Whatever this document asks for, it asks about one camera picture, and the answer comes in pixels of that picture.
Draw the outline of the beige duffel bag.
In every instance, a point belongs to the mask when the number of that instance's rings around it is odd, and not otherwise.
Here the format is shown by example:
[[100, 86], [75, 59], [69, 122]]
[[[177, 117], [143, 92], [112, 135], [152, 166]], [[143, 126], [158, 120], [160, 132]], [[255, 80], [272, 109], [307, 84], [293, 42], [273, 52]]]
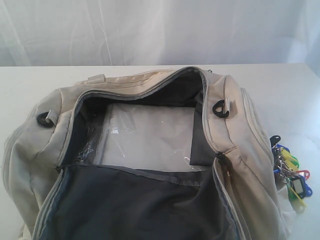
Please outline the beige duffel bag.
[[250, 96], [197, 67], [54, 90], [8, 139], [20, 240], [285, 240], [296, 213]]

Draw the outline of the colourful key tag bunch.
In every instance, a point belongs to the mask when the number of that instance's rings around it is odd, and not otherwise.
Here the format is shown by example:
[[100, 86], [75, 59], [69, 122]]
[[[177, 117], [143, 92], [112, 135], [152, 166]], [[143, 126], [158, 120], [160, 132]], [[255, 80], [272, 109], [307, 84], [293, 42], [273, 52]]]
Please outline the colourful key tag bunch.
[[287, 198], [293, 209], [301, 214], [307, 208], [305, 198], [313, 195], [313, 190], [307, 184], [310, 172], [300, 169], [298, 159], [291, 154], [289, 148], [280, 144], [279, 135], [273, 135], [269, 140], [274, 158], [275, 181], [284, 184], [287, 189]]

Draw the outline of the white sheer curtain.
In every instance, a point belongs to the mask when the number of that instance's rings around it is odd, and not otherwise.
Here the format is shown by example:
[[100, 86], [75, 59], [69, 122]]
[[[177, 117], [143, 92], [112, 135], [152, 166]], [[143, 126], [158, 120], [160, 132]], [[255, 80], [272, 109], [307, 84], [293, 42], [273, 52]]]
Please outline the white sheer curtain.
[[2, 66], [320, 60], [317, 0], [3, 0]]

